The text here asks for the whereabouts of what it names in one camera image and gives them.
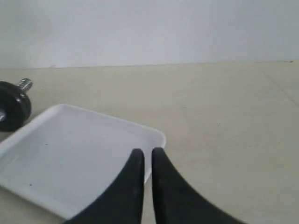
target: metal screw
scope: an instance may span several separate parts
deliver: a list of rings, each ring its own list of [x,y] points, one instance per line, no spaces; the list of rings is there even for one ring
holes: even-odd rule
[[[33,85],[33,82],[29,78],[24,78],[16,85],[18,86],[23,92],[27,92]],[[4,110],[0,109],[0,122],[4,121],[6,118],[6,113]]]

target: white tray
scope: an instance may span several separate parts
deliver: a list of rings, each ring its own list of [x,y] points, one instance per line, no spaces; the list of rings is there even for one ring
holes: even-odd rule
[[[71,105],[56,105],[0,144],[0,185],[65,218],[112,183],[133,148],[164,147],[162,132]]]

